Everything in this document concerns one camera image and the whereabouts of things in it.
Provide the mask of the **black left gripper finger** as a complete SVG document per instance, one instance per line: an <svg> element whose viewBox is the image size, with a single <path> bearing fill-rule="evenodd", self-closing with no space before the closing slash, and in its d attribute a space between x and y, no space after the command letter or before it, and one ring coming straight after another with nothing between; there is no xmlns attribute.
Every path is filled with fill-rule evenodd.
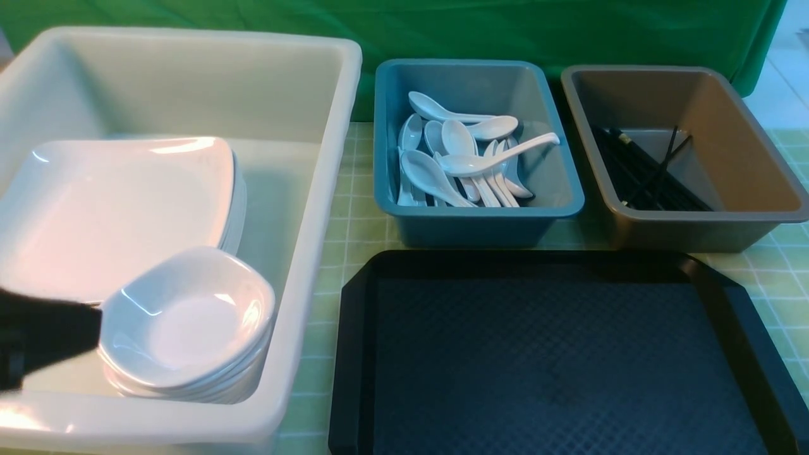
<svg viewBox="0 0 809 455"><path fill-rule="evenodd" d="M86 303L2 289L1 391L20 391L26 375L96 349L102 320Z"/></svg>

